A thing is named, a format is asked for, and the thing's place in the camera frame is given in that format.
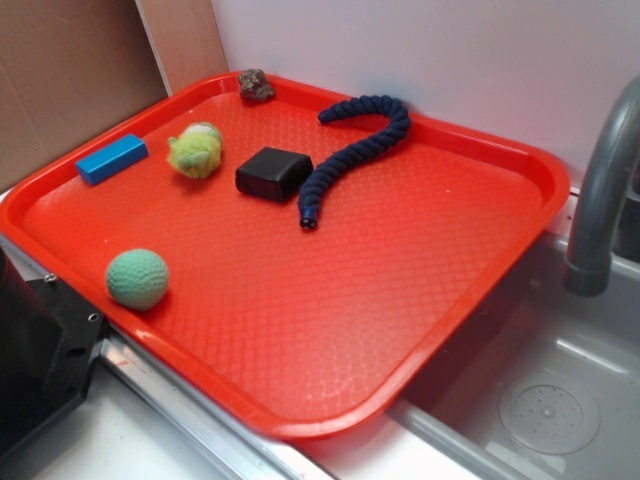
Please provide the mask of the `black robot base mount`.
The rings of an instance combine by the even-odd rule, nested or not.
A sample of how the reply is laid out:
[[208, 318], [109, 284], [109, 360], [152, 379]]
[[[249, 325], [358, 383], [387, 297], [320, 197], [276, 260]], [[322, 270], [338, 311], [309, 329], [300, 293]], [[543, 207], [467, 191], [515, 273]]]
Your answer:
[[24, 279], [1, 254], [1, 460], [87, 397], [104, 314], [63, 280]]

